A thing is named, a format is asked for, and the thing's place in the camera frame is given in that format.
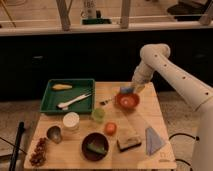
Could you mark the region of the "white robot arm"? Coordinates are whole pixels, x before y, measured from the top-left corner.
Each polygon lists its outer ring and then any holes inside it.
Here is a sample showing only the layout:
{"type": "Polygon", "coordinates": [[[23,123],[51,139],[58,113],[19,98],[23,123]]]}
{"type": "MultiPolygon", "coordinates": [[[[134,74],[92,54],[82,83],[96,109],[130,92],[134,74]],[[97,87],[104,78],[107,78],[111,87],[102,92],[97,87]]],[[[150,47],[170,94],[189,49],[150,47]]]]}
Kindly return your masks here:
{"type": "Polygon", "coordinates": [[[157,71],[200,114],[198,140],[192,155],[193,171],[213,171],[213,88],[169,61],[167,44],[147,44],[140,50],[141,62],[136,67],[132,86],[142,90],[157,71]]]}

